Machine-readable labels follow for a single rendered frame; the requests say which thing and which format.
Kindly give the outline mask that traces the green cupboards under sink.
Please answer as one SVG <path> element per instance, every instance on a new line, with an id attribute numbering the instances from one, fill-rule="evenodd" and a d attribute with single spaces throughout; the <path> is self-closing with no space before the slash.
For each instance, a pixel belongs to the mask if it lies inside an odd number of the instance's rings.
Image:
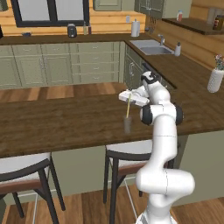
<path id="1" fill-rule="evenodd" d="M 158 76 L 159 82 L 168 90 L 175 87 L 156 71 L 150 64 L 142 59 L 131 47 L 125 46 L 125 62 L 124 62 L 124 82 L 128 89 L 137 89 L 142 86 L 141 75 L 144 72 L 153 72 Z"/>

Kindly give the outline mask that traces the white paper towel roll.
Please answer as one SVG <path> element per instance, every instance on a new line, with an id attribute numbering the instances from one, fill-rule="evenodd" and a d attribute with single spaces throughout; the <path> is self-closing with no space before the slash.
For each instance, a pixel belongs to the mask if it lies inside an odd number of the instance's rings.
<path id="1" fill-rule="evenodd" d="M 131 36 L 136 38 L 140 35 L 140 22 L 136 19 L 131 23 Z"/>

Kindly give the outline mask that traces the dark jar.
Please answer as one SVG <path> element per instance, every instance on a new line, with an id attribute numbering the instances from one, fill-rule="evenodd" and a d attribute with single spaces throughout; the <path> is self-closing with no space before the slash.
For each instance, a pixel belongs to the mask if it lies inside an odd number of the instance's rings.
<path id="1" fill-rule="evenodd" d="M 224 22 L 224 16 L 217 15 L 215 20 L 213 21 L 213 29 L 216 31 L 220 31 L 222 29 L 223 22 Z"/>

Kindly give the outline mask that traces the white soap dispenser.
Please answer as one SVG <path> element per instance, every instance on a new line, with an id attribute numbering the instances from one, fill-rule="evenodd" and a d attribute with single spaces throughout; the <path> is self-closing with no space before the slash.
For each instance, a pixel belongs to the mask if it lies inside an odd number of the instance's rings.
<path id="1" fill-rule="evenodd" d="M 178 57 L 178 56 L 180 56 L 180 53 L 181 53 L 181 44 L 180 44 L 180 42 L 178 42 L 175 47 L 174 55 Z"/>

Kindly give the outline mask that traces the green base cupboard run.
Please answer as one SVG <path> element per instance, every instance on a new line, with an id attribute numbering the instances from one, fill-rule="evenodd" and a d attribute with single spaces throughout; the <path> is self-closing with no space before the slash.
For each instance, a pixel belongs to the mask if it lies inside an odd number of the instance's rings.
<path id="1" fill-rule="evenodd" d="M 119 82 L 123 42 L 0 45 L 0 89 Z"/>

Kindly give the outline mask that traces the bar stool with white seat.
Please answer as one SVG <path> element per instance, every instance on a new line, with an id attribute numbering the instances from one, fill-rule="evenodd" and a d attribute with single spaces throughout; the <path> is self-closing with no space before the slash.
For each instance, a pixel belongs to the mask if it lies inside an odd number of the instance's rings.
<path id="1" fill-rule="evenodd" d="M 107 202 L 109 167 L 112 168 L 109 224 L 115 224 L 116 191 L 127 175 L 137 173 L 149 160 L 152 141 L 142 140 L 105 146 L 103 203 Z"/>
<path id="2" fill-rule="evenodd" d="M 48 184 L 49 174 L 52 174 L 61 210 L 65 211 L 66 207 L 51 152 L 0 158 L 0 200 L 8 193 L 11 193 L 16 203 L 19 216 L 24 218 L 25 215 L 18 193 L 33 190 L 46 201 L 52 217 L 52 223 L 59 224 Z"/>

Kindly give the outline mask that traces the dark wooden wall shelf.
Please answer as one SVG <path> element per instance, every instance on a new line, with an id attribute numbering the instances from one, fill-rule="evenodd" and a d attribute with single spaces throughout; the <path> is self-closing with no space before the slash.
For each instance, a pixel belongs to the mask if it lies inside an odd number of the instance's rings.
<path id="1" fill-rule="evenodd" d="M 180 22 L 176 18 L 163 18 L 163 21 L 202 35 L 224 35 L 224 26 L 216 31 L 211 24 L 197 18 L 183 18 Z"/>

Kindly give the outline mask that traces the white vase with flowers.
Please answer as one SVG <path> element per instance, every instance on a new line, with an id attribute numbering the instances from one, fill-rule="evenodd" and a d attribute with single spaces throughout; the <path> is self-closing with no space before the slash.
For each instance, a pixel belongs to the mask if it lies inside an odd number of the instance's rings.
<path id="1" fill-rule="evenodd" d="M 214 58 L 215 58 L 215 68 L 211 72 L 207 84 L 207 90 L 210 93 L 216 93 L 219 91 L 222 79 L 224 77 L 224 56 L 218 54 Z"/>

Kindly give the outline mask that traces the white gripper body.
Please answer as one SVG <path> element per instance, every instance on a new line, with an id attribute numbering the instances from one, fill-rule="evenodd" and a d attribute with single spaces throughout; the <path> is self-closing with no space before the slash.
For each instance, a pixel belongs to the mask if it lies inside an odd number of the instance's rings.
<path id="1" fill-rule="evenodd" d="M 129 102 L 129 103 L 135 104 L 139 107 L 147 105 L 150 102 L 150 100 L 148 98 L 145 98 L 137 93 L 133 93 L 130 90 L 122 91 L 118 95 L 118 98 L 120 101 Z"/>

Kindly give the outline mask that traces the yellow straw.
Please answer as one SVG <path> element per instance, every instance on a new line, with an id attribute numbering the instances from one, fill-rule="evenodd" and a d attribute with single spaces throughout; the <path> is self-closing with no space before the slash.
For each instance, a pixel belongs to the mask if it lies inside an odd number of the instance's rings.
<path id="1" fill-rule="evenodd" d="M 131 99 L 131 93 L 129 93 L 129 98 L 128 98 L 128 106 L 127 106 L 127 113 L 126 113 L 126 118 L 129 118 L 130 114 L 130 99 Z"/>

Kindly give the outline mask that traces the hanging kitchen tools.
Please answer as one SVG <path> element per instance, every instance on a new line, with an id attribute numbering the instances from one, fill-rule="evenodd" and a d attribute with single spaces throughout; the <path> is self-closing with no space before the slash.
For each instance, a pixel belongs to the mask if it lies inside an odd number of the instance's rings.
<path id="1" fill-rule="evenodd" d="M 145 24 L 145 30 L 149 33 L 153 33 L 156 26 L 156 19 L 154 17 L 147 17 Z"/>

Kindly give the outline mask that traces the glass cup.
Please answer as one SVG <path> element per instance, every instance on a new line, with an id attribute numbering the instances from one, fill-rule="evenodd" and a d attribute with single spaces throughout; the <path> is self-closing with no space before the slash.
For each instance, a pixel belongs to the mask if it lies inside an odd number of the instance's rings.
<path id="1" fill-rule="evenodd" d="M 125 134 L 129 134 L 131 132 L 131 121 L 132 118 L 130 116 L 125 116 L 123 118 L 123 128 Z"/>

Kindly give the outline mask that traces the green corner wall cupboard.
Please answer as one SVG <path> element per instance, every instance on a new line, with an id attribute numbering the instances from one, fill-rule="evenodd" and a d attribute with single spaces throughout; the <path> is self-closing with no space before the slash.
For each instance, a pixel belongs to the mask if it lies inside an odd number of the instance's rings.
<path id="1" fill-rule="evenodd" d="M 165 0 L 135 0 L 134 11 L 160 19 L 163 15 L 164 4 Z"/>

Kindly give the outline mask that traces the steel sink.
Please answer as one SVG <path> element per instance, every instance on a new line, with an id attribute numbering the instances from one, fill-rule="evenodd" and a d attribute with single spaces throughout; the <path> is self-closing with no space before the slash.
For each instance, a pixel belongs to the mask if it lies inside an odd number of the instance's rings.
<path id="1" fill-rule="evenodd" d="M 131 40 L 131 43 L 145 55 L 174 54 L 174 51 L 156 40 Z"/>

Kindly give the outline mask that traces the black framed window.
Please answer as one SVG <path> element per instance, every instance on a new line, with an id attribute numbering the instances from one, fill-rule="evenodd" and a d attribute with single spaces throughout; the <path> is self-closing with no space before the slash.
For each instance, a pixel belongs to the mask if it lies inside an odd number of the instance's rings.
<path id="1" fill-rule="evenodd" d="M 89 24 L 89 0 L 10 0 L 17 27 Z"/>

